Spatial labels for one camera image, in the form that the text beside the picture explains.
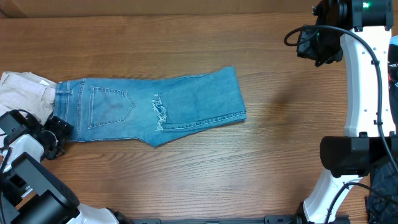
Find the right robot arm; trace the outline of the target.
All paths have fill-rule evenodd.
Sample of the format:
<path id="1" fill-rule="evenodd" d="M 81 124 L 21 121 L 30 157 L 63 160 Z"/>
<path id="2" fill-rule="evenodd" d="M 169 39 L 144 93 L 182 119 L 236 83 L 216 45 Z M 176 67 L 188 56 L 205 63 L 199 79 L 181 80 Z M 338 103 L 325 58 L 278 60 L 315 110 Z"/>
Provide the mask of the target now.
<path id="1" fill-rule="evenodd" d="M 348 109 L 344 134 L 320 143 L 323 171 L 299 206 L 296 223 L 348 223 L 336 212 L 373 169 L 396 164 L 397 132 L 389 99 L 391 1 L 321 1 L 317 21 L 297 29 L 297 55 L 316 66 L 344 61 Z"/>

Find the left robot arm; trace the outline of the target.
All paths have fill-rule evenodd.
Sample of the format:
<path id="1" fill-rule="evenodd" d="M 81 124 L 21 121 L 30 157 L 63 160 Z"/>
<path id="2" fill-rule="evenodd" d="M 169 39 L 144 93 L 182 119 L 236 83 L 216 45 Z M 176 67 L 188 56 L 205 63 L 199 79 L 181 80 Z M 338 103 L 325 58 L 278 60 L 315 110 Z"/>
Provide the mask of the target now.
<path id="1" fill-rule="evenodd" d="M 129 223 L 120 212 L 80 203 L 41 161 L 64 155 L 73 126 L 54 116 L 41 124 L 25 110 L 1 116 L 1 223 Z"/>

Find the light blue denim jeans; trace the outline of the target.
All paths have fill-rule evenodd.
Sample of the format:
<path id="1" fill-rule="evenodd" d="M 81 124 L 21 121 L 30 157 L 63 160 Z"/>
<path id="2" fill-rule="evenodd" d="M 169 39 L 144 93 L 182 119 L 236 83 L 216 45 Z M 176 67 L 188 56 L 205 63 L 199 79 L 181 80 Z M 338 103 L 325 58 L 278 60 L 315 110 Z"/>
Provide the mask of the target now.
<path id="1" fill-rule="evenodd" d="M 137 139 L 153 147 L 246 119 L 234 67 L 160 80 L 60 82 L 53 113 L 73 126 L 71 141 Z"/>

